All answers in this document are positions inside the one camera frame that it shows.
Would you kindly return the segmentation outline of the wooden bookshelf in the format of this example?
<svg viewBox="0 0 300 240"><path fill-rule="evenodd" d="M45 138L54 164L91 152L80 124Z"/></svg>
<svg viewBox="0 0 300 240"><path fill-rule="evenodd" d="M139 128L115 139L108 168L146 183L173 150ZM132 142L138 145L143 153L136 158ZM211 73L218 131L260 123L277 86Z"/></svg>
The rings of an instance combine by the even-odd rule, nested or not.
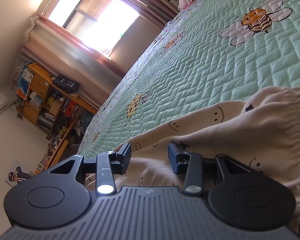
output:
<svg viewBox="0 0 300 240"><path fill-rule="evenodd" d="M35 174L77 152L83 139L83 118L93 116L95 107L53 84L53 76L37 63L23 66L17 96L21 99L17 110L49 140Z"/></svg>

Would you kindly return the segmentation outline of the black bag on shelf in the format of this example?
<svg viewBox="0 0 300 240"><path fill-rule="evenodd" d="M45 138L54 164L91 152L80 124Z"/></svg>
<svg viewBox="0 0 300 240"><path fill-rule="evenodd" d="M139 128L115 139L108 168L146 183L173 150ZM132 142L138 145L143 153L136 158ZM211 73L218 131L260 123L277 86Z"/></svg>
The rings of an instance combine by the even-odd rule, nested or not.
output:
<svg viewBox="0 0 300 240"><path fill-rule="evenodd" d="M62 75L54 77L52 83L68 94L76 93L79 89L79 83L71 81Z"/></svg>

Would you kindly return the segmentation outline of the pink window curtains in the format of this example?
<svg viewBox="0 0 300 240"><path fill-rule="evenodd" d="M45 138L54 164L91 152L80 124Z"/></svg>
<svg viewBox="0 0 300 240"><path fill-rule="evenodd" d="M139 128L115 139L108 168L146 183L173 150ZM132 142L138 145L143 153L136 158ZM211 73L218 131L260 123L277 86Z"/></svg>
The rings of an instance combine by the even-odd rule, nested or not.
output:
<svg viewBox="0 0 300 240"><path fill-rule="evenodd" d="M177 14L168 0L51 1L21 50L99 107Z"/></svg>

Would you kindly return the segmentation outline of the green quilted bee bedspread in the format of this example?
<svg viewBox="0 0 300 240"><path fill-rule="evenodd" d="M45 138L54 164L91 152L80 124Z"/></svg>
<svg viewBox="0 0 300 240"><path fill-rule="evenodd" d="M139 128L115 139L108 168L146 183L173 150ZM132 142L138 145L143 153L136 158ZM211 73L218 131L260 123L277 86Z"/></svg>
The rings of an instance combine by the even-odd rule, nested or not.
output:
<svg viewBox="0 0 300 240"><path fill-rule="evenodd" d="M87 127L93 157L192 111L300 87L300 0L195 0L168 22Z"/></svg>

